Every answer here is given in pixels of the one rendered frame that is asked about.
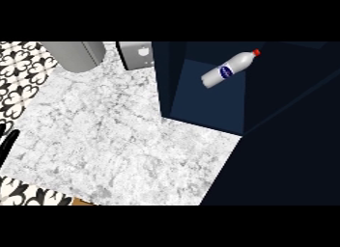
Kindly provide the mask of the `dark blue cabinet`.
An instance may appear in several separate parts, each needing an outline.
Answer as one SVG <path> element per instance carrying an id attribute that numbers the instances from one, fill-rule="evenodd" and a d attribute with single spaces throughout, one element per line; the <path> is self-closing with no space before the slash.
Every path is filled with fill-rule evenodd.
<path id="1" fill-rule="evenodd" d="M 262 55 L 215 87 L 201 75 L 243 52 Z M 157 41 L 161 116 L 245 135 L 340 72 L 340 41 Z"/>

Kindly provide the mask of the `white water bottle red cap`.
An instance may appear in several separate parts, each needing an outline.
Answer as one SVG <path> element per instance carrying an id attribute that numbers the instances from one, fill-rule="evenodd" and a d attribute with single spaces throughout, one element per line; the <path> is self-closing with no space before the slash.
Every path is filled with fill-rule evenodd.
<path id="1" fill-rule="evenodd" d="M 254 49 L 251 52 L 240 52 L 231 59 L 201 75 L 201 82 L 207 89 L 215 87 L 238 72 L 244 71 L 253 64 L 254 58 L 262 55 L 262 51 Z"/>

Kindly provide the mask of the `grey rounded appliance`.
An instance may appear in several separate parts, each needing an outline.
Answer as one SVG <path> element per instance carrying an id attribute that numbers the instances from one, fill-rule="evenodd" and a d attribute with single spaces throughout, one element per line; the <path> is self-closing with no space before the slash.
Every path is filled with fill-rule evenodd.
<path id="1" fill-rule="evenodd" d="M 42 44 L 64 69 L 74 73 L 93 69 L 107 55 L 101 41 L 43 41 Z"/>

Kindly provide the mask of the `grey flat appliance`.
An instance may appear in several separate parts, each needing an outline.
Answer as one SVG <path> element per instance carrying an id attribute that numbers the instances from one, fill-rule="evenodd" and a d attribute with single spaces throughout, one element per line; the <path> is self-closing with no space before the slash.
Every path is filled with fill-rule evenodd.
<path id="1" fill-rule="evenodd" d="M 123 66 L 127 70 L 144 69 L 154 66 L 150 41 L 119 41 L 116 48 Z"/>

